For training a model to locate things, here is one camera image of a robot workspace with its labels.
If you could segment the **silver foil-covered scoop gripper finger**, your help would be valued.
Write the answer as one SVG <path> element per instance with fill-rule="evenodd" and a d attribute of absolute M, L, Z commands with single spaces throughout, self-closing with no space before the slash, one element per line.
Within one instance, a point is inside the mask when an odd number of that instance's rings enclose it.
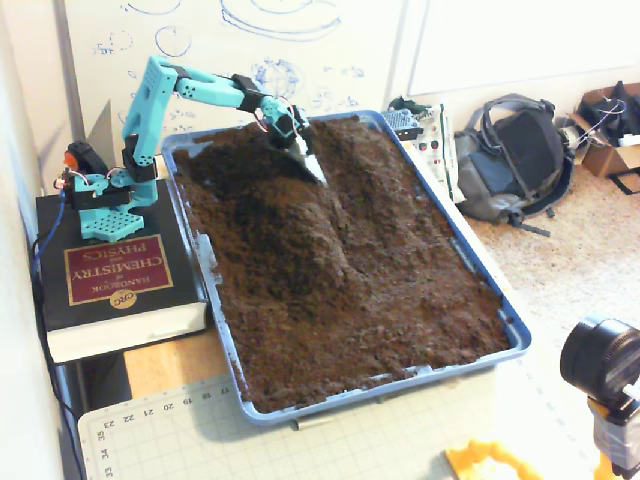
<path fill-rule="evenodd" d="M 314 180 L 323 186 L 327 186 L 327 179 L 319 164 L 318 159 L 312 153 L 310 144 L 304 139 L 296 139 L 292 145 L 284 149 L 285 154 L 296 161 Z"/>

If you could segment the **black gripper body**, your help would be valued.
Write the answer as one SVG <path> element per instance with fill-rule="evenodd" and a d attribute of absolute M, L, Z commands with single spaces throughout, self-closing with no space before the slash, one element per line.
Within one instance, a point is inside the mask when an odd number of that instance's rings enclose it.
<path fill-rule="evenodd" d="M 302 139 L 298 134 L 300 126 L 310 126 L 310 123 L 295 106 L 275 104 L 267 113 L 269 144 L 284 150 L 296 139 Z"/>

